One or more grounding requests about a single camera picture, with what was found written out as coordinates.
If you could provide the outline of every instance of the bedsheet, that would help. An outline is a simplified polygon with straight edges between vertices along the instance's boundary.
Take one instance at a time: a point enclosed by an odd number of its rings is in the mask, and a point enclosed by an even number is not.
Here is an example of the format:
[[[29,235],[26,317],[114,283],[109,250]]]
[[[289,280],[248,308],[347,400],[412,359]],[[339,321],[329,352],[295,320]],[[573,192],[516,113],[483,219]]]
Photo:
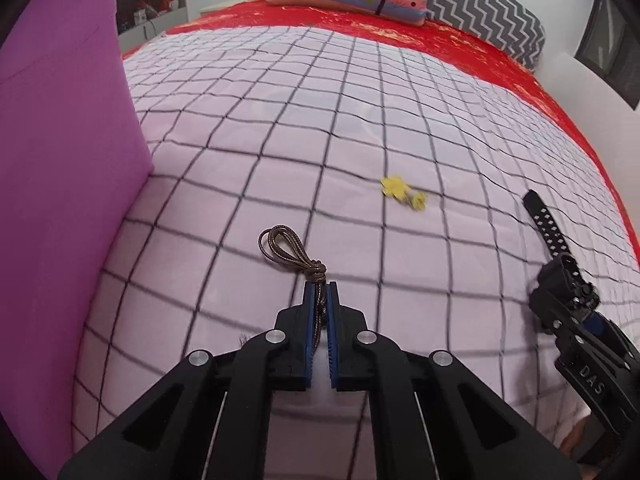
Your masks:
[[[556,443],[586,407],[526,305],[548,260],[528,189],[600,288],[600,311],[638,341],[625,220],[550,108],[414,48],[313,26],[183,30],[125,66],[154,171],[86,322],[76,449],[183,355],[235,350],[301,301],[300,276],[258,250],[281,223],[370,327],[408,351],[452,351]],[[426,192],[425,211],[383,197],[393,174]],[[329,388],[324,341],[311,390],[274,396],[265,478],[375,478],[366,399]]]
[[[314,25],[356,38],[411,48],[425,54],[431,54],[469,75],[510,90],[549,117],[596,164],[620,210],[636,259],[640,260],[638,237],[634,232],[622,199],[595,150],[560,105],[544,91],[531,72],[511,59],[505,52],[463,30],[435,20],[426,21],[422,27],[413,27],[390,20],[382,20],[376,16],[339,10],[324,10],[315,7],[274,7],[267,4],[265,0],[251,0],[217,12],[210,12],[197,20],[169,30],[168,34],[256,25]],[[136,49],[133,49],[127,53],[125,58],[135,51]]]

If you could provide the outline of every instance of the shelf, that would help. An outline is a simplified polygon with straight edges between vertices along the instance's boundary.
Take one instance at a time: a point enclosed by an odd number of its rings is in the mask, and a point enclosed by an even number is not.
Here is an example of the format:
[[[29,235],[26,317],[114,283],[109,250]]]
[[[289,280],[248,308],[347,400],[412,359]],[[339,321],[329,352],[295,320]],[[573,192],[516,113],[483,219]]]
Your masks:
[[[187,23],[187,21],[187,8],[181,7],[152,20],[140,23],[140,25],[130,28],[118,36],[120,52],[124,54],[132,48],[152,40],[158,34],[182,23]]]

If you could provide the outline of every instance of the metal screw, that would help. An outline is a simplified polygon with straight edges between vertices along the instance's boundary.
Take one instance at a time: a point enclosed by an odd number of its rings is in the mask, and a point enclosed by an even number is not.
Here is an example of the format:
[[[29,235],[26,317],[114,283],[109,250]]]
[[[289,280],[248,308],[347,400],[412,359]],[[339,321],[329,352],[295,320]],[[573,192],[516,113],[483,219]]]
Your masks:
[[[378,336],[370,330],[363,330],[356,338],[364,345],[370,345],[378,340]]]
[[[449,352],[440,350],[433,355],[433,362],[438,366],[449,366],[453,362],[453,356]]]
[[[189,354],[189,362],[193,366],[202,366],[209,360],[209,354],[207,354],[204,350],[196,350],[195,352],[191,352]]]
[[[273,344],[282,343],[286,337],[287,335],[282,330],[269,330],[264,336],[269,343]]]

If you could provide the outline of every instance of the window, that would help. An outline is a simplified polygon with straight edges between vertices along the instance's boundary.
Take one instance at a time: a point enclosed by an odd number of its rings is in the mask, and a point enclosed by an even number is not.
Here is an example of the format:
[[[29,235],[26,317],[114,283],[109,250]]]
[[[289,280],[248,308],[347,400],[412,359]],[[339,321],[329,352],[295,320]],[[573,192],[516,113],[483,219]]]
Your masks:
[[[640,44],[611,0],[595,0],[576,59],[631,107],[640,102]]]

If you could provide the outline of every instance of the purple headboard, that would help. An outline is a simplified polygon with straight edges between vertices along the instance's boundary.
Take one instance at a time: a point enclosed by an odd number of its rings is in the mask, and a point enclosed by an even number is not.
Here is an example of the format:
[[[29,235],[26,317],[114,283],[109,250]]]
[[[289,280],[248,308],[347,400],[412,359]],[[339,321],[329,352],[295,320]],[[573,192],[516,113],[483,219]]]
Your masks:
[[[49,479],[98,271],[151,160],[115,0],[31,0],[0,48],[0,412]]]

